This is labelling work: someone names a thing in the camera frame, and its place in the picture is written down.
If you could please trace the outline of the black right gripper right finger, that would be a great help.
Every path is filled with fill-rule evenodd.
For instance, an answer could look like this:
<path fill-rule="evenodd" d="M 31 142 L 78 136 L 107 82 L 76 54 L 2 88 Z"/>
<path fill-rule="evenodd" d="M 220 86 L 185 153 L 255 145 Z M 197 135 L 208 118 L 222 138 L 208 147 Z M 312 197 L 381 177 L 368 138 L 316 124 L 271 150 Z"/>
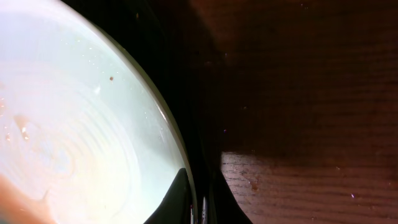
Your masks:
<path fill-rule="evenodd" d="M 222 224 L 252 224 L 239 207 L 220 170 L 214 171 L 211 181 L 213 220 Z"/>

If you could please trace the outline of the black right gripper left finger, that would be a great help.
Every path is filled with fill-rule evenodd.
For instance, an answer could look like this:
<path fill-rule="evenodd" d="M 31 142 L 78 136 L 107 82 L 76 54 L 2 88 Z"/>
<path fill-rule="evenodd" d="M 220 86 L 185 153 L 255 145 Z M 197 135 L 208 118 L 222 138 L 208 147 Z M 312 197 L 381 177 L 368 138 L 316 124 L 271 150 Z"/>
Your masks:
<path fill-rule="evenodd" d="M 190 224 L 192 195 L 185 168 L 175 176 L 162 202 L 144 224 Z"/>

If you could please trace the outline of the light green plate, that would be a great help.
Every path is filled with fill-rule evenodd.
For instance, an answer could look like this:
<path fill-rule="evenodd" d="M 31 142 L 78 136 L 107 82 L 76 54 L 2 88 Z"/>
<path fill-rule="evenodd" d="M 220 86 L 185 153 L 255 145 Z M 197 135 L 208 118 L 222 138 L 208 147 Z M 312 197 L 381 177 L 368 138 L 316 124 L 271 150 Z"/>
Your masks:
<path fill-rule="evenodd" d="M 61 1 L 1 2 L 1 222 L 144 223 L 189 166 L 163 98 Z"/>

